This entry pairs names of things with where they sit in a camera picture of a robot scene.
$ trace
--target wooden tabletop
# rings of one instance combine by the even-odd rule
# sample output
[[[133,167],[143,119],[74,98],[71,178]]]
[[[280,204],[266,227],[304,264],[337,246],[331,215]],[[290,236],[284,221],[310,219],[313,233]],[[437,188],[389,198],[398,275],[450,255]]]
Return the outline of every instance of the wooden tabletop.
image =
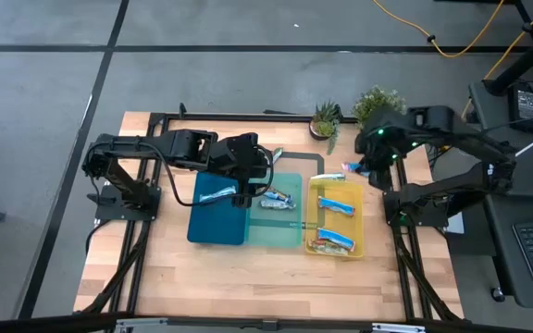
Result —
[[[145,135],[149,116],[125,113],[119,134]],[[306,123],[170,120],[169,129],[212,130],[220,139],[256,132],[259,143],[268,149],[282,146],[286,152],[322,155],[327,173],[342,172],[342,162],[360,159],[353,152],[358,132],[353,124],[341,125],[331,155],[326,154],[327,142],[310,137]],[[404,164],[409,182],[431,182],[424,147],[412,151]],[[121,161],[121,165],[134,177],[139,162]],[[180,197],[190,202],[196,173],[172,170]],[[162,199],[147,245],[138,314],[404,320],[394,244],[385,223],[381,191],[370,187],[366,178],[351,174],[347,179],[364,188],[365,256],[349,260],[310,255],[303,246],[286,249],[190,243],[186,235],[191,208],[173,200],[167,175],[164,171],[161,175]],[[93,236],[76,310],[90,304],[114,274],[125,226],[125,221],[113,221]],[[433,228],[417,231],[426,277],[450,309],[462,316],[445,239]],[[126,281],[119,309],[126,307],[130,276]],[[421,315],[412,277],[410,285],[415,313]]]

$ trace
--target potted plant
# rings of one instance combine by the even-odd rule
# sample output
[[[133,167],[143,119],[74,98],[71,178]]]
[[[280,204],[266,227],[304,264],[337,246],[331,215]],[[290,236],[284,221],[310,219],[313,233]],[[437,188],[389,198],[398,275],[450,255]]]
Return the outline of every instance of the potted plant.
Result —
[[[398,95],[395,90],[386,92],[377,85],[361,94],[361,98],[357,100],[353,107],[353,114],[357,118],[359,128],[362,128],[366,123],[371,112],[379,107],[388,107],[403,113],[406,111],[406,103],[404,99]]]
[[[341,122],[341,108],[338,104],[328,101],[316,106],[316,112],[310,121],[309,129],[312,138],[318,141],[328,141],[328,154],[332,153],[339,135]]]

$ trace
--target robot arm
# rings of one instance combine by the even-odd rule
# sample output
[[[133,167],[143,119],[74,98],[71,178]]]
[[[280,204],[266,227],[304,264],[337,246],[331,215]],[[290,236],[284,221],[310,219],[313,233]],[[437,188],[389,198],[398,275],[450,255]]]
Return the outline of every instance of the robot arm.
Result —
[[[119,158],[154,159],[190,171],[204,171],[238,180],[232,204],[247,208],[255,187],[250,178],[263,178],[272,167],[265,149],[257,144],[256,133],[217,140],[217,134],[203,130],[169,130],[158,137],[124,137],[101,134],[90,145],[81,168],[86,176],[106,178],[116,187],[130,209],[145,209],[151,204],[146,182],[135,180],[120,166]]]
[[[406,184],[400,191],[388,191],[385,201],[387,208],[391,206],[387,209],[389,221],[409,215],[422,225],[432,225],[439,221],[433,213],[437,208],[441,215],[447,212],[452,216],[481,200],[485,193],[505,192],[512,186],[515,148],[467,126],[447,106],[409,108],[405,115],[378,109],[357,136],[355,152],[365,155],[360,164],[362,170],[371,172],[369,183],[386,191],[391,187],[389,167],[423,143],[435,147],[450,145],[482,162],[462,175],[424,186]]]

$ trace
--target yellow bin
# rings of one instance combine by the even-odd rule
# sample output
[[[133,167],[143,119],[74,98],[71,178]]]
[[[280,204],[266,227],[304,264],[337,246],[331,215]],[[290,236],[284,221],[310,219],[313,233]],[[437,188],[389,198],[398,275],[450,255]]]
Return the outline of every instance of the yellow bin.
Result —
[[[355,207],[355,214],[347,216],[318,207],[318,196]],[[308,253],[360,258],[364,254],[363,242],[363,187],[354,183],[329,179],[312,179],[307,194],[307,219],[305,224],[305,250]],[[309,241],[316,240],[318,228],[325,228],[355,242],[355,249],[349,255],[317,253],[310,248]]]

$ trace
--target cable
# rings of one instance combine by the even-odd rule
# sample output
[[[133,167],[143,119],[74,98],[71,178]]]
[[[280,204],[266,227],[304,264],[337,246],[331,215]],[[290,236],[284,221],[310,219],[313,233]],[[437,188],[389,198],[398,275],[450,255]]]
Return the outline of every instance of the cable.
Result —
[[[437,232],[439,232],[439,234],[444,238],[444,239],[447,239],[447,235],[445,234],[445,231],[443,231],[440,227],[435,227],[435,229],[437,230]]]
[[[419,25],[416,25],[414,24],[413,22],[410,22],[406,19],[403,19],[403,18],[399,18],[397,16],[395,16],[394,14],[392,14],[390,11],[388,11],[388,9],[384,8],[384,6],[382,6],[378,0],[373,0],[373,2],[386,14],[388,14],[389,16],[391,16],[393,19],[396,19],[404,24],[407,24],[421,32],[423,32],[424,35],[426,35],[428,37],[428,41],[430,41],[433,46],[435,46],[435,48],[437,49],[437,51],[440,53],[440,55],[442,56],[445,56],[445,57],[448,57],[448,58],[456,58],[458,56],[462,56],[463,54],[465,54],[466,52],[468,52],[468,50],[474,46],[474,44],[480,39],[480,37],[482,37],[482,35],[485,33],[485,31],[487,30],[487,28],[490,26],[490,24],[492,23],[493,20],[495,20],[495,18],[497,17],[497,13],[499,13],[499,10],[501,9],[501,6],[503,5],[503,3],[505,2],[505,0],[501,0],[501,2],[497,5],[497,8],[495,8],[495,11],[492,13],[492,15],[490,16],[489,20],[487,21],[487,23],[485,24],[484,28],[482,28],[482,30],[478,33],[477,37],[475,37],[474,40],[472,40],[472,42],[462,51],[458,52],[457,54],[453,54],[453,55],[448,55],[446,54],[445,52],[443,52],[441,50],[441,48],[437,45],[437,43],[435,42],[435,35],[431,35],[430,33],[428,33],[427,31],[425,31],[425,29],[421,28]]]
[[[438,154],[436,154],[433,158],[431,158],[429,160],[429,164],[430,164],[430,168],[431,168],[431,171],[433,171],[435,169],[435,164],[437,163],[437,160],[442,157],[445,153],[449,152],[450,149],[452,149],[453,146],[451,146],[450,148],[442,151],[442,152],[439,152]]]
[[[501,56],[501,59],[499,59],[499,61],[497,61],[497,63],[489,70],[489,73],[487,73],[487,75],[485,75],[484,79],[483,80],[486,80],[490,77],[490,75],[492,74],[493,71],[495,71],[495,69],[501,64],[501,62],[507,57],[507,55],[509,55],[509,53],[511,52],[511,50],[514,48],[514,46],[519,43],[519,41],[524,37],[524,35],[526,34],[525,31],[522,31],[519,36],[517,36],[517,38],[515,38],[514,42],[511,43],[511,45],[509,45],[509,47],[507,48],[507,50],[505,51],[505,53]]]
[[[92,146],[90,146],[90,148],[86,152],[86,158],[89,158],[89,155],[92,153],[94,148],[99,147],[101,145],[111,145],[111,144],[115,144],[115,145],[133,145],[133,144],[135,144],[135,142],[97,142],[97,143],[92,144]],[[157,147],[155,147],[151,143],[147,143],[147,142],[139,142],[139,145],[143,146],[143,147],[148,147],[151,150],[153,150],[155,155],[162,161],[162,164],[164,165],[164,168],[166,169],[167,176],[168,176],[168,178],[170,180],[170,185],[172,187],[172,191],[174,192],[174,198],[176,199],[176,201],[179,204],[181,204],[183,206],[186,206],[186,207],[212,204],[212,203],[215,203],[217,201],[220,201],[220,200],[223,200],[223,199],[228,199],[228,198],[255,198],[255,197],[259,197],[259,196],[265,194],[268,191],[268,188],[271,186],[271,184],[273,182],[273,176],[274,176],[274,173],[275,173],[275,170],[274,170],[274,167],[273,167],[273,163],[272,163],[273,162],[273,155],[267,148],[263,147],[260,144],[257,144],[256,147],[258,147],[261,151],[263,151],[263,153],[265,153],[266,159],[268,160],[268,166],[267,167],[270,168],[270,175],[269,175],[269,178],[268,178],[268,183],[266,184],[264,189],[262,189],[260,192],[257,192],[256,194],[233,193],[233,194],[220,196],[220,197],[215,198],[215,199],[206,200],[206,201],[203,201],[203,202],[185,203],[185,202],[183,202],[180,199],[180,196],[178,195],[178,191],[176,190],[176,183],[174,181],[174,177],[172,176],[172,172],[170,171],[169,164],[167,163],[166,158],[164,158],[164,156],[159,151],[159,149],[157,149]]]
[[[88,252],[90,251],[90,241],[92,240],[92,236],[96,231],[98,231],[99,228],[106,225],[106,223],[110,222],[110,220],[101,220],[100,224],[98,224],[95,228],[90,231],[88,234],[88,238],[85,239],[85,254],[88,255]]]
[[[197,205],[212,204],[214,202],[217,202],[217,201],[220,201],[220,200],[223,200],[223,199],[227,199],[227,198],[235,198],[235,197],[255,198],[255,197],[259,197],[259,196],[265,194],[268,191],[268,188],[270,187],[270,185],[273,183],[273,175],[275,174],[275,170],[273,168],[273,155],[268,151],[268,149],[266,149],[265,147],[261,146],[260,144],[257,144],[256,146],[258,148],[260,148],[265,153],[265,155],[267,156],[267,159],[268,159],[268,165],[270,166],[270,175],[268,177],[268,183],[266,184],[265,188],[262,191],[254,194],[254,195],[252,195],[252,194],[241,194],[241,193],[228,194],[228,195],[220,196],[218,198],[206,200],[206,201],[203,201],[203,202],[197,202],[197,203],[184,203],[180,199],[180,197],[178,196],[178,191],[176,190],[176,183],[175,183],[174,178],[172,176],[172,172],[170,171],[169,165],[167,164],[166,159],[164,158],[164,156],[161,153],[159,153],[159,151],[157,151],[157,153],[159,154],[159,158],[162,160],[162,163],[164,164],[164,168],[166,169],[166,172],[167,172],[167,177],[170,179],[170,185],[172,187],[172,192],[174,193],[174,198],[176,199],[176,201],[179,204],[181,204],[181,205],[183,205],[185,207],[193,207],[193,206],[197,206]]]
[[[100,205],[100,190],[98,190],[98,186],[93,181],[92,176],[90,176],[90,182],[92,183],[93,189],[96,191],[96,205]]]
[[[468,113],[468,107],[472,104],[472,98],[468,98],[468,102],[466,103],[466,106],[464,107],[464,111],[462,111],[462,120],[466,121],[466,114]]]
[[[528,121],[529,119],[519,119],[519,120],[514,120],[514,121],[510,121],[510,122],[507,122],[507,123],[504,123],[504,124],[501,124],[501,125],[497,125],[497,126],[493,126],[491,128],[488,128],[488,129],[484,129],[480,132],[480,134],[484,135],[486,134],[487,132],[489,131],[492,131],[492,130],[496,130],[496,129],[500,129],[502,127],[505,127],[505,126],[509,126],[511,124],[516,124],[516,123],[519,123],[519,122],[522,122],[522,121]]]

